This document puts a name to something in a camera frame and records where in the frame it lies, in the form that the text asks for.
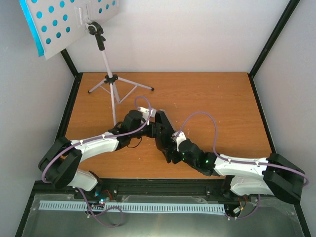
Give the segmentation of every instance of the robotic arm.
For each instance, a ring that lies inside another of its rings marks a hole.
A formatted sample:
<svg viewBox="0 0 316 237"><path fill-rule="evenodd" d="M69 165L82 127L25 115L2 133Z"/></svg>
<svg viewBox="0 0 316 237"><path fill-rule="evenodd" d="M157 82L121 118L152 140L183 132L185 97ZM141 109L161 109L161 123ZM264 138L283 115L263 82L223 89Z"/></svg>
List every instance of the robotic arm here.
<svg viewBox="0 0 316 237"><path fill-rule="evenodd" d="M147 124L143 129L121 137L111 135L125 134L138 129L141 124ZM271 154L268 158L234 158L223 154L204 152L196 144L185 137L183 132L176 132L165 111L139 107L131 110L113 129L101 136L69 141L65 137L56 140L39 163L39 169L44 172L48 164L61 151L71 145L79 144L69 149L59 157L47 170L45 177L55 188L73 186L88 192L100 185L99 178L93 172L78 169L80 162L104 152L114 152L129 145L132 138L147 136L155 138L156 147L163 153L168 163L184 162L206 176L226 176L223 195L242 196L250 194L274 195L278 199L298 204L300 202L304 178L287 170L265 166L262 164L277 164L304 173L294 164L279 154Z"/></svg>

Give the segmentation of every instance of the brown surface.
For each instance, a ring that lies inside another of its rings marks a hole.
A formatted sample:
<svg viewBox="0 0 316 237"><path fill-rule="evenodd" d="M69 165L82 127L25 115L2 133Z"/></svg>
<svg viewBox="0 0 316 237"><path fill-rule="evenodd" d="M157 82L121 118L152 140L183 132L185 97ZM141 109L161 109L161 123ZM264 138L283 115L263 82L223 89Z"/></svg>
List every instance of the brown surface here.
<svg viewBox="0 0 316 237"><path fill-rule="evenodd" d="M155 109L164 109L175 128L180 128L195 111L211 113L218 124L217 151L229 156L259 158L271 150L260 118L247 73L118 73L155 88L138 87L122 104L117 105L117 120L122 121L134 109L134 98L145 95ZM113 127L110 95L91 89L104 73L85 73L78 91L67 130L67 138L85 139ZM133 86L117 81L122 98ZM146 106L145 101L138 102ZM214 126L209 117L196 115L185 126L185 134L204 151L212 151ZM131 146L137 144L133 139ZM155 140L143 138L136 149L123 148L103 153L80 164L100 177L110 178L209 178L180 162L168 164Z"/></svg>

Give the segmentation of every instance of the tripod clamp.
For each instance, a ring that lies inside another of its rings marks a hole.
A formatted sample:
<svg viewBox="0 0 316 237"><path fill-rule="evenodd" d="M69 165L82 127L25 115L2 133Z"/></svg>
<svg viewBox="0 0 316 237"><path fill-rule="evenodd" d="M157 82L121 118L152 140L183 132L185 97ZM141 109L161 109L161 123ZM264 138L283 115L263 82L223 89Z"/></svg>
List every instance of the tripod clamp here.
<svg viewBox="0 0 316 237"><path fill-rule="evenodd" d="M100 24L98 24L97 22L92 22L91 24L89 24L88 26L88 30L89 33L93 36L95 36L97 43L98 43L98 47L100 51L104 51L105 50L105 46L104 46L104 42L105 42L105 38L102 36L103 29L100 26Z"/></svg>

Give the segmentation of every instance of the tripod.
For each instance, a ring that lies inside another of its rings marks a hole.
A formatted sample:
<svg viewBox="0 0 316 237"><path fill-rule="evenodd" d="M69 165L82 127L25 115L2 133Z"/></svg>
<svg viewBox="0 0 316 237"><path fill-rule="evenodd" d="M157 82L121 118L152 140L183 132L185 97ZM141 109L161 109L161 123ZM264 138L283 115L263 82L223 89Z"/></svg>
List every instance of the tripod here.
<svg viewBox="0 0 316 237"><path fill-rule="evenodd" d="M107 69L107 75L105 76L105 78L100 81L98 84L96 84L92 89L90 89L88 91L88 93L92 93L96 88L98 87L101 87L102 89L104 89L106 92L108 92L110 95L111 95L111 103L112 103L112 113L113 113L113 122L114 122L114 125L116 125L117 123L117 119L116 119L116 113L115 113L115 101L114 101L114 97L117 101L118 104L122 103L138 86L140 87L143 87L143 88L146 88L146 89L149 89L149 90L154 90L153 87L149 87L149 86L145 86L145 85L142 85L142 84L139 84L139 83L136 83L136 82L133 82L131 80L126 80L124 78L120 78L118 77L116 74L112 74L112 71L110 69L110 66L109 66L109 62L108 62L108 59L107 59L107 56L106 56L106 53L105 53L105 46L104 46L104 42L105 42L105 38L102 36L103 34L103 29L102 27L96 23L96 22L92 22L91 24L89 24L88 26L88 29L89 29L89 33L93 36L95 36L96 40L97 40L97 43L98 43L98 47L99 47L99 50L101 51L101 54L102 54L102 57L103 57L103 60L104 60L104 64L105 64L105 67ZM127 93L127 95L125 95L125 97L123 99L120 99L119 98L119 93L118 93L118 90L117 90L117 87L115 86L115 81L116 80L120 80L120 81L123 81L123 82L126 82L126 83L129 83L129 84L132 84L132 85L135 85L133 89L131 89L131 91L129 93ZM110 85L110 91L108 91L107 89L105 89L102 84L105 83L105 84L109 84Z"/></svg>

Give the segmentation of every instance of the black metal frame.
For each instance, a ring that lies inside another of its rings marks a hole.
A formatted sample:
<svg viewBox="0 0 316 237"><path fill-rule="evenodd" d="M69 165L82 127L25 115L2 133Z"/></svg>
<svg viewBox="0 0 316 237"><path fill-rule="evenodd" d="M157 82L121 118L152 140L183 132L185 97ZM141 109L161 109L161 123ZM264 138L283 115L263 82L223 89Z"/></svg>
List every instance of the black metal frame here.
<svg viewBox="0 0 316 237"><path fill-rule="evenodd" d="M268 53L270 52L272 46L274 45L275 41L277 40L278 36L280 35L282 29L284 28L285 24L287 23L288 19L290 18L291 14L295 10L296 6L298 5L300 0L290 0L288 5L286 6L282 16L280 17L278 23L276 24L273 32L271 33L267 43L265 44L264 48L262 49L258 59L256 60L253 68L251 69L249 76L249 81L253 90L254 97L257 102L257 106L260 112L260 116L267 134L267 138L270 144L270 148L272 152L276 152L275 146L273 144L273 140L269 131L269 127L260 103L260 99L256 90L256 86L254 83L254 77L259 71L262 63L264 62L265 58L267 57ZM69 124L69 120L71 117L71 113L75 104L77 92L80 86L81 78L83 73L78 73L74 63L72 62L68 52L64 49L61 52L63 58L65 59L69 69L71 70L72 74L75 77L74 84L66 104L66 108L62 117L62 121L60 123L57 136L64 136L67 131L67 127ZM145 195L150 190L149 194L151 195L178 195L178 196L197 196L206 198L208 200L220 201L221 203L228 204L229 202L221 199L219 200L218 197L208 195L207 191L212 189L212 187L218 187L219 182L217 180L142 180L142 179L104 179L109 183L114 190L117 191L116 195ZM35 194L53 194L53 193L62 193L62 194L74 194L76 195L74 189L71 187L66 187L61 190L56 190L50 184L44 184L41 181L36 181L28 203L26 205L24 214L22 216L19 228L16 233L16 237L22 236L24 226L26 224ZM308 229L302 208L300 205L295 205L296 213L298 215L303 233L306 237L310 237L310 231Z"/></svg>

